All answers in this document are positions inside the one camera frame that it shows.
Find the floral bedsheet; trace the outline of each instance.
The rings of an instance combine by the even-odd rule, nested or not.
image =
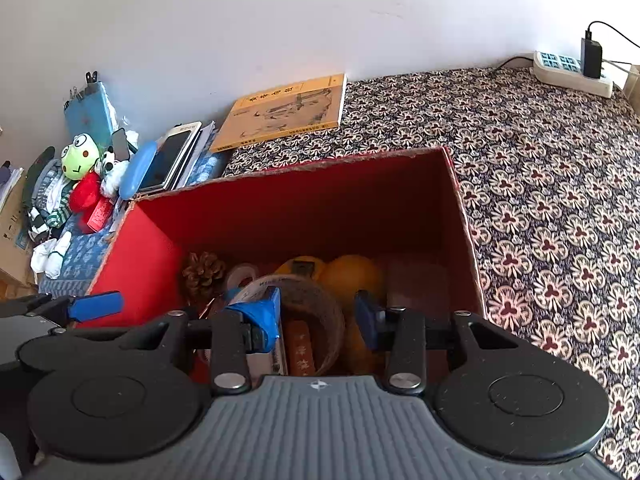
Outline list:
[[[596,454],[635,479],[640,119],[620,90],[555,88],[528,69],[350,82],[340,128],[239,148],[224,176],[437,145],[453,155],[488,318],[606,388]]]

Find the power adapter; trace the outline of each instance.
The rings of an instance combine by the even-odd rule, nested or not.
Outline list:
[[[580,71],[585,77],[600,79],[602,70],[602,46],[591,39],[591,31],[584,31],[580,47]]]

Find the gray rubber pad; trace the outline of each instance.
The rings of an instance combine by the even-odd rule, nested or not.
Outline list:
[[[28,478],[591,480],[616,476],[591,455],[555,465],[522,465],[476,453],[451,438],[423,401],[388,394],[372,377],[268,376],[251,393],[213,402],[190,434],[154,456],[119,464],[49,457]]]

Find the blue cloth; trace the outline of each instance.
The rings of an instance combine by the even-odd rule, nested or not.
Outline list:
[[[209,147],[215,135],[216,131],[213,131],[204,149],[200,152],[187,180],[187,186],[194,186],[194,184],[217,178],[225,171],[230,152],[209,153]],[[60,277],[56,280],[44,277],[38,286],[40,292],[48,292],[54,298],[64,295],[84,296],[109,247],[105,238],[109,234],[111,220],[101,231],[85,235],[78,228],[79,218],[80,215],[73,215],[60,233],[60,236],[66,231],[71,231],[72,234],[71,245],[62,262]]]

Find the book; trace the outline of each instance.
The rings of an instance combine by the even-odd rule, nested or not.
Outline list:
[[[184,170],[182,171],[182,174],[178,179],[178,182],[175,185],[175,189],[180,189],[181,187],[186,186],[187,180],[191,176],[191,172],[193,171],[193,168],[196,165],[198,158],[200,157],[200,153],[204,149],[205,144],[209,140],[209,137],[211,136],[211,132],[213,131],[213,128],[215,126],[216,126],[216,123],[211,121],[211,123],[208,126],[204,126],[198,132],[199,137],[193,141],[194,142],[193,152],[191,153],[191,156],[187,161],[187,164],[185,165]]]
[[[335,74],[238,99],[211,143],[211,153],[279,137],[337,128],[347,78]]]

